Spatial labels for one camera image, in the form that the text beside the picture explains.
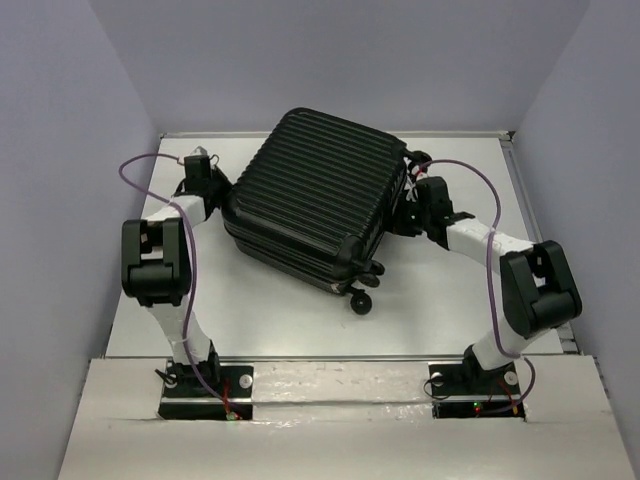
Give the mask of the black hard-shell suitcase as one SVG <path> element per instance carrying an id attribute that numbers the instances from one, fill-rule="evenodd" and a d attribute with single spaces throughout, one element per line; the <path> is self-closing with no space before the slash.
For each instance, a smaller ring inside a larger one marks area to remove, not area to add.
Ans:
<path id="1" fill-rule="evenodd" d="M 350 298 L 358 315 L 385 272 L 374 255 L 429 154 L 400 138 L 307 107 L 288 111 L 222 205 L 243 253 Z"/>

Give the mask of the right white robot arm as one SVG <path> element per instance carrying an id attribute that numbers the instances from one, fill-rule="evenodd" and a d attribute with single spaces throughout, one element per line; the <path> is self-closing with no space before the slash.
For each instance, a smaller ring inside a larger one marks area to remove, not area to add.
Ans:
<path id="1" fill-rule="evenodd" d="M 456 212 L 441 177 L 417 181 L 400 201 L 392 231 L 401 236 L 426 234 L 439 247 L 485 268 L 492 326 L 467 347 L 446 382 L 482 392 L 500 369 L 518 359 L 538 337 L 582 313 L 582 300 L 561 245 L 533 243 L 487 225 L 468 212 Z"/>

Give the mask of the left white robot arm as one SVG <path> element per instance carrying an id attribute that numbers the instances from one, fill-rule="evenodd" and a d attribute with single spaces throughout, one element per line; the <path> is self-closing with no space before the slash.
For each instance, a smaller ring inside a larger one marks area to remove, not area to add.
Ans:
<path id="1" fill-rule="evenodd" d="M 160 203 L 154 213 L 122 225 L 122 290 L 155 318 L 171 348 L 173 370 L 164 381 L 189 384 L 198 394 L 216 397 L 222 379 L 219 355 L 194 312 L 198 282 L 194 228 L 221 206 L 231 182 L 218 168 L 218 156 L 202 147 L 183 158 L 155 156 L 182 166 L 184 177 L 172 195 L 163 196 L 125 174 L 126 167 L 148 159 L 148 154 L 119 167 L 126 184 Z"/>

